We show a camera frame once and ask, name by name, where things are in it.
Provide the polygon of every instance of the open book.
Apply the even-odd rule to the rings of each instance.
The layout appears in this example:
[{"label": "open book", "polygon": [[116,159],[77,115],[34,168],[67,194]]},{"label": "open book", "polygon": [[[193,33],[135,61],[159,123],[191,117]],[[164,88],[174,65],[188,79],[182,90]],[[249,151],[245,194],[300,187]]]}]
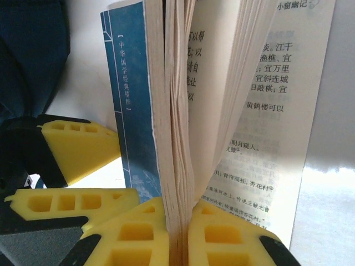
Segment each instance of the open book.
[{"label": "open book", "polygon": [[[232,198],[230,190],[238,188],[233,185],[237,183],[243,190],[273,190],[255,182],[262,173],[255,181],[242,176],[246,165],[253,175],[256,169],[270,177],[275,174],[273,156],[278,151],[273,154],[270,143],[299,141],[285,145],[278,155],[284,155],[280,161],[285,168],[279,174],[297,172],[292,175],[297,180],[292,183],[294,213],[333,7],[334,1],[307,0],[126,0],[101,14],[126,186],[135,187],[143,202],[163,197],[171,265],[187,265],[187,227],[201,197],[235,215],[265,220],[228,200],[224,204],[218,196]],[[283,30],[270,32],[276,12],[277,27]],[[318,29],[314,21],[323,21],[323,27]],[[302,43],[306,36],[310,42],[319,41],[317,50]],[[289,81],[293,67],[299,77]],[[314,79],[306,78],[310,69]],[[291,85],[293,90],[304,89],[303,96],[293,100],[294,95],[286,94]],[[295,118],[296,106],[303,103],[305,112]],[[241,129],[247,129],[242,114],[249,109],[255,111],[250,120],[272,121],[270,134],[275,139],[247,139],[253,135]],[[295,122],[287,121],[289,117]],[[297,134],[286,136],[292,132],[280,130],[275,121],[287,123]],[[256,125],[259,128],[265,130],[265,125]],[[258,161],[254,154],[243,157],[253,151],[264,156],[262,149],[269,151],[270,161]],[[279,199],[287,192],[278,193]],[[269,209],[257,200],[233,200],[264,212]]]},{"label": "open book", "polygon": [[236,129],[276,7],[122,1],[101,14],[126,186],[163,197],[172,262],[187,265],[192,209]]}]

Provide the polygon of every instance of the book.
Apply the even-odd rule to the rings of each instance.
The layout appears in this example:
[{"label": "book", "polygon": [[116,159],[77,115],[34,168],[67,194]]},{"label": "book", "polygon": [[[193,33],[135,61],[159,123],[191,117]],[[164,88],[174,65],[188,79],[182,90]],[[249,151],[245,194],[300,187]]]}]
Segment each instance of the book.
[{"label": "book", "polygon": [[[288,212],[271,199],[282,202],[290,193],[293,216],[285,230],[291,231],[333,7],[334,1],[126,0],[101,13],[126,186],[137,188],[143,202],[163,197],[171,265],[187,265],[187,227],[200,198],[267,228],[272,212],[280,216],[277,208]],[[305,32],[314,34],[315,17],[326,22],[319,31],[320,49],[302,54],[297,49],[304,43],[297,37],[306,34],[288,34],[307,27]],[[304,76],[312,69],[300,71],[301,63],[289,63],[298,55],[316,69],[312,82],[291,82],[290,71]],[[295,97],[292,86],[312,93]],[[302,101],[308,103],[306,112],[297,112]],[[261,124],[257,130],[249,132],[249,119]],[[302,144],[289,145],[280,121],[297,131]],[[286,132],[294,136],[292,130]],[[270,147],[276,143],[283,145],[281,152]],[[293,150],[295,165],[287,163]],[[292,181],[280,177],[288,167]],[[267,183],[267,174],[253,175],[264,170],[268,180],[271,172],[277,178]],[[288,182],[292,189],[284,193],[278,184]],[[290,234],[285,233],[286,242]]]}]

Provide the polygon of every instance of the paper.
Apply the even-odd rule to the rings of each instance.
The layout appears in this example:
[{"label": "paper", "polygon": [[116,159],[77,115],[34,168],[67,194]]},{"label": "paper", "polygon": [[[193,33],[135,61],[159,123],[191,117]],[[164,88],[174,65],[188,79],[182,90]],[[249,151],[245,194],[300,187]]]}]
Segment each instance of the paper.
[{"label": "paper", "polygon": [[289,247],[335,0],[282,1],[203,199]]}]

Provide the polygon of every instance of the blue book cover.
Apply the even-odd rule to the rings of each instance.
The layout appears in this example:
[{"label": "blue book cover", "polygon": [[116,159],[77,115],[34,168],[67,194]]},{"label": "blue book cover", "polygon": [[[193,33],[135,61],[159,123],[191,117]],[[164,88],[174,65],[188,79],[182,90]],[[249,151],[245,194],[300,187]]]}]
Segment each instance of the blue book cover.
[{"label": "blue book cover", "polygon": [[101,13],[126,187],[161,196],[153,136],[144,3]]}]

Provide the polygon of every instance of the dark blue fabric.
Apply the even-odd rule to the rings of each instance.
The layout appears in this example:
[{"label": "dark blue fabric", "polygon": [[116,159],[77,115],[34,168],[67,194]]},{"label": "dark blue fabric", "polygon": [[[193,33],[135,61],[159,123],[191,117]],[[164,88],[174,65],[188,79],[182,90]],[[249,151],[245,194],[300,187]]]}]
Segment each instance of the dark blue fabric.
[{"label": "dark blue fabric", "polygon": [[0,0],[0,124],[37,116],[69,55],[63,0]]}]

